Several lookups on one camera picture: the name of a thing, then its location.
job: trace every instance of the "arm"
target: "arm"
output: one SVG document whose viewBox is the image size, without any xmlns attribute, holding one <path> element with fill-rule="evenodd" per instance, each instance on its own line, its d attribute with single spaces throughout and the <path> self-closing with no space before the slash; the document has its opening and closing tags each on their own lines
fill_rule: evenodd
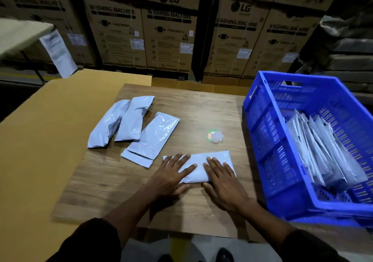
<svg viewBox="0 0 373 262">
<path fill-rule="evenodd" d="M 283 261 L 347 261 L 335 249 L 312 234 L 293 227 L 249 198 L 227 163 L 207 158 L 203 164 L 213 186 L 202 186 L 219 207 L 243 216 L 274 248 Z"/>
<path fill-rule="evenodd" d="M 178 170 L 190 158 L 186 155 L 180 159 L 181 156 L 182 153 L 174 158 L 168 156 L 145 186 L 105 217 L 82 223 L 48 261 L 119 261 L 130 233 L 151 203 L 165 196 L 178 197 L 188 190 L 188 184 L 179 182 L 197 165 L 179 173 Z"/>
</svg>

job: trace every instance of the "forearm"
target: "forearm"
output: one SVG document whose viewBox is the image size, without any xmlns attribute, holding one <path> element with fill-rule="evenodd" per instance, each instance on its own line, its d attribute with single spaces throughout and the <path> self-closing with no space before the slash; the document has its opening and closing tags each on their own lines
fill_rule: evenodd
<svg viewBox="0 0 373 262">
<path fill-rule="evenodd" d="M 239 212 L 281 255 L 280 246 L 296 228 L 263 209 L 254 199 L 242 204 Z"/>
<path fill-rule="evenodd" d="M 117 229 L 122 248 L 126 245 L 132 230 L 154 200 L 153 194 L 141 188 L 131 198 L 103 217 Z"/>
</svg>

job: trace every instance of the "white label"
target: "white label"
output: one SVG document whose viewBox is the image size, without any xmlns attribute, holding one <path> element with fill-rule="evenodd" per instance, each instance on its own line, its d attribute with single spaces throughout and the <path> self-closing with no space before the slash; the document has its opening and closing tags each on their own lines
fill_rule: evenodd
<svg viewBox="0 0 373 262">
<path fill-rule="evenodd" d="M 194 44 L 180 43 L 180 53 L 181 54 L 193 54 Z"/>
<path fill-rule="evenodd" d="M 251 55 L 252 49 L 240 49 L 237 54 L 238 59 L 248 59 Z"/>
<path fill-rule="evenodd" d="M 298 57 L 298 54 L 296 52 L 288 52 L 285 57 L 283 58 L 283 63 L 292 63 L 295 61 L 296 57 Z"/>
<path fill-rule="evenodd" d="M 145 50 L 143 39 L 131 39 L 131 48 L 134 50 Z"/>
<path fill-rule="evenodd" d="M 73 45 L 87 46 L 87 40 L 83 35 L 68 33 L 68 36 Z"/>
<path fill-rule="evenodd" d="M 59 74 L 63 78 L 68 78 L 78 70 L 77 65 L 73 61 L 70 52 L 66 48 L 65 42 L 63 42 L 57 29 L 43 37 L 40 37 L 39 40 L 47 50 Z"/>
</svg>

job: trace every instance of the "black shoe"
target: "black shoe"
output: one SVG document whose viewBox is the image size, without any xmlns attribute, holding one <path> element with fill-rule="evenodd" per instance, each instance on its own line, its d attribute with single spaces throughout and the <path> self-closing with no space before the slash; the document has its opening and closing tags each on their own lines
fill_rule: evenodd
<svg viewBox="0 0 373 262">
<path fill-rule="evenodd" d="M 173 262 L 171 255 L 164 254 L 159 259 L 158 262 Z"/>
<path fill-rule="evenodd" d="M 220 248 L 215 262 L 234 262 L 233 255 L 226 249 Z"/>
</svg>

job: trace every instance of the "person's left hand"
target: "person's left hand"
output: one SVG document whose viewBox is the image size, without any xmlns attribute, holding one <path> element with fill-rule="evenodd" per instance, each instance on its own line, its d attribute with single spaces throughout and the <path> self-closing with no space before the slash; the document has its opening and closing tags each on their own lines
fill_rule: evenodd
<svg viewBox="0 0 373 262">
<path fill-rule="evenodd" d="M 146 183 L 147 192 L 153 193 L 155 199 L 163 196 L 179 196 L 188 190 L 189 184 L 179 184 L 179 182 L 189 175 L 197 167 L 197 164 L 193 164 L 179 173 L 178 170 L 190 158 L 190 154 L 188 154 L 180 160 L 182 155 L 179 153 L 174 158 L 167 156 Z"/>
</svg>

